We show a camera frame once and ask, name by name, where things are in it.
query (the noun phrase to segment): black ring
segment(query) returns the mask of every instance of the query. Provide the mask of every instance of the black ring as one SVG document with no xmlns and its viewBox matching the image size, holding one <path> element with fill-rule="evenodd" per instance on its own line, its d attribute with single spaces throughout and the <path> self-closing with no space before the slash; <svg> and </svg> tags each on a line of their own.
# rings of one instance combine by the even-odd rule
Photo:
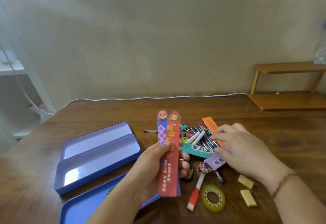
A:
<svg viewBox="0 0 326 224">
<path fill-rule="evenodd" d="M 185 177 L 181 178 L 181 180 L 184 181 L 184 182 L 190 182 L 190 181 L 192 181 L 194 179 L 194 169 L 192 168 L 192 165 L 190 163 L 189 163 L 189 165 L 190 165 L 190 168 L 191 168 L 192 175 L 191 175 L 190 179 L 185 179 Z"/>
</svg>

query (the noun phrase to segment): forearm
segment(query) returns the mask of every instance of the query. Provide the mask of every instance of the forearm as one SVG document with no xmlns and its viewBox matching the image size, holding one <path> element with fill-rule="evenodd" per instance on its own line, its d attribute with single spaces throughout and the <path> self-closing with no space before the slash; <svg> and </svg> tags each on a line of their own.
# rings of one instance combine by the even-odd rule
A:
<svg viewBox="0 0 326 224">
<path fill-rule="evenodd" d="M 273 162 L 273 169 L 262 180 L 270 194 L 288 173 L 294 171 L 281 161 Z M 326 208 L 296 175 L 289 176 L 280 186 L 274 202 L 284 224 L 289 223 L 325 223 Z"/>
<path fill-rule="evenodd" d="M 96 209 L 88 224 L 133 223 L 141 207 L 137 189 L 124 178 Z"/>
</svg>

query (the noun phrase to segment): red and white marker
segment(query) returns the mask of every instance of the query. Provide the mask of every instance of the red and white marker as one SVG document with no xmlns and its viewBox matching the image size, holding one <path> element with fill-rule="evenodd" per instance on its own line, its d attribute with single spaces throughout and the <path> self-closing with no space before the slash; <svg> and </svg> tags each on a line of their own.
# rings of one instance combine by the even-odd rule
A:
<svg viewBox="0 0 326 224">
<path fill-rule="evenodd" d="M 197 203 L 197 199 L 199 196 L 199 190 L 201 189 L 205 175 L 206 175 L 205 173 L 201 173 L 201 175 L 199 176 L 198 182 L 196 184 L 196 189 L 191 193 L 191 197 L 189 199 L 188 206 L 187 206 L 187 208 L 190 209 L 191 211 L 194 210 L 194 207 Z"/>
</svg>

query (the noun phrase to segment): plastic bottle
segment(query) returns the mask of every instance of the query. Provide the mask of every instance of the plastic bottle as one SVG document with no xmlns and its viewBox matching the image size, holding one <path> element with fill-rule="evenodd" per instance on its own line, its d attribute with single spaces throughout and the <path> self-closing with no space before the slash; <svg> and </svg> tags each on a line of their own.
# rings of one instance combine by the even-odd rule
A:
<svg viewBox="0 0 326 224">
<path fill-rule="evenodd" d="M 326 64 L 326 22 L 323 26 L 321 39 L 316 45 L 314 62 L 315 64 Z"/>
</svg>

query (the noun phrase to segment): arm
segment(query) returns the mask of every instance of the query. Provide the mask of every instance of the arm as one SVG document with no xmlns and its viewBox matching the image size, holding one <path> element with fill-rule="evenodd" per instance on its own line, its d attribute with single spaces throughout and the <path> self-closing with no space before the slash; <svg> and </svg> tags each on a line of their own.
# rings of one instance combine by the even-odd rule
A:
<svg viewBox="0 0 326 224">
<path fill-rule="evenodd" d="M 272 195 L 288 173 L 294 171 L 277 159 L 263 141 L 241 124 L 223 125 L 211 140 L 222 140 L 229 148 L 216 148 L 236 171 L 260 181 Z M 297 176 L 289 176 L 274 198 L 285 224 L 325 223 L 326 208 Z"/>
<path fill-rule="evenodd" d="M 132 223 L 141 205 L 156 195 L 160 159 L 170 148 L 171 142 L 160 146 L 156 143 L 143 152 L 128 174 L 108 194 L 87 223 Z M 183 159 L 179 162 L 179 176 L 184 177 L 190 167 L 186 162 L 190 156 L 180 151 L 179 157 Z"/>
</svg>

